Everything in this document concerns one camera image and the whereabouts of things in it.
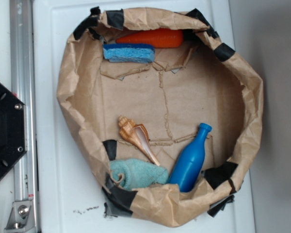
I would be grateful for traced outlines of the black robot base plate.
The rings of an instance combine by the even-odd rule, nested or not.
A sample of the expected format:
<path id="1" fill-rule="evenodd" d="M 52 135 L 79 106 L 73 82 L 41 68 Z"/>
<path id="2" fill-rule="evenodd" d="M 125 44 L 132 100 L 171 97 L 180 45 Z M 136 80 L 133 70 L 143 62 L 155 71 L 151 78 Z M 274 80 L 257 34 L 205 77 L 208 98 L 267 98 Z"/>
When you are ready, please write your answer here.
<path id="1" fill-rule="evenodd" d="M 0 83 L 0 181 L 26 152 L 25 105 Z"/>

